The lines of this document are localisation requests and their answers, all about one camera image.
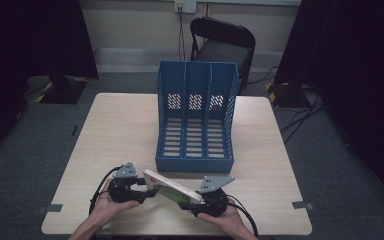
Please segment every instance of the human hand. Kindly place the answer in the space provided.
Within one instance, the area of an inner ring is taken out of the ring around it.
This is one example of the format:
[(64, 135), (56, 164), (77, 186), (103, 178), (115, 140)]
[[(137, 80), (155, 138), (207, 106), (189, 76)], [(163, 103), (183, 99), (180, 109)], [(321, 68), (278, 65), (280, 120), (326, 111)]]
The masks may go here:
[[(234, 204), (235, 201), (229, 198), (229, 203)], [(248, 230), (248, 228), (246, 228), (245, 224), (242, 221), (241, 215), (239, 215), (239, 212), (235, 207), (227, 206), (226, 211), (217, 218), (206, 213), (199, 213), (197, 217), (203, 220), (204, 222), (218, 226), (226, 234), (236, 240), (257, 239)]]
[(101, 230), (120, 212), (139, 206), (137, 201), (128, 201), (124, 203), (114, 202), (107, 192), (111, 178), (107, 179), (101, 194), (96, 201), (93, 211), (89, 217), (74, 231), (69, 240), (90, 239), (97, 231)]

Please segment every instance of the chair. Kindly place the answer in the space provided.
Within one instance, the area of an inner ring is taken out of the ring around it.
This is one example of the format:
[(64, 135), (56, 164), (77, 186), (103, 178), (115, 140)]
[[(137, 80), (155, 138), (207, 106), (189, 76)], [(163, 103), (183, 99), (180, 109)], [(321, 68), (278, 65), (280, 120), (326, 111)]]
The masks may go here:
[[(246, 87), (248, 75), (254, 56), (255, 38), (245, 27), (208, 17), (192, 20), (191, 61), (234, 62), (238, 68), (238, 95)], [(196, 36), (206, 39), (201, 49), (198, 48)]]

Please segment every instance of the table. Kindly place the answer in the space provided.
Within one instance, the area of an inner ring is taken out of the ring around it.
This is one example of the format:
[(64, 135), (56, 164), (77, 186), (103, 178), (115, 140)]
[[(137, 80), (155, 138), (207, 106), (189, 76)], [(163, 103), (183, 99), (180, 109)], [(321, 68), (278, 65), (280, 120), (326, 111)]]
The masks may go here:
[[(88, 216), (89, 200), (105, 174), (132, 162), (142, 176), (156, 172), (158, 138), (156, 94), (101, 93), (94, 100), (52, 204), (60, 212), (48, 212), (45, 234), (69, 235)], [(235, 181), (223, 187), (237, 197), (255, 220), (261, 235), (307, 235), (312, 226), (302, 201), (288, 155), (268, 99), (236, 99), (232, 126)], [(160, 173), (197, 190), (204, 175)], [(134, 189), (145, 190), (144, 186)], [(252, 230), (246, 217), (247, 227)], [(104, 235), (224, 235), (173, 202), (157, 195), (140, 207), (118, 215), (105, 226)]]

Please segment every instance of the blue plastic organizer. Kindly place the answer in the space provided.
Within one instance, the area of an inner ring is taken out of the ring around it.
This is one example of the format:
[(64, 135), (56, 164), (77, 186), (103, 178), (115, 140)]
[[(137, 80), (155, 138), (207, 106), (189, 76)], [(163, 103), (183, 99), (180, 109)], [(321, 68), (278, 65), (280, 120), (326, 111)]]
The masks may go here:
[(158, 171), (230, 173), (238, 82), (235, 63), (160, 63)]

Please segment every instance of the chair backrest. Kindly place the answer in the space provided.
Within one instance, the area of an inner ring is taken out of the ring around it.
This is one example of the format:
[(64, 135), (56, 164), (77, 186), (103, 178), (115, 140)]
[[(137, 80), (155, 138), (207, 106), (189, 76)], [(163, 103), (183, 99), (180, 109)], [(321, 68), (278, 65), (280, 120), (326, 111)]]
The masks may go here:
[(209, 17), (200, 17), (192, 20), (190, 29), (194, 43), (196, 43), (195, 35), (197, 35), (218, 42), (247, 47), (254, 52), (254, 35), (241, 25), (235, 25)]

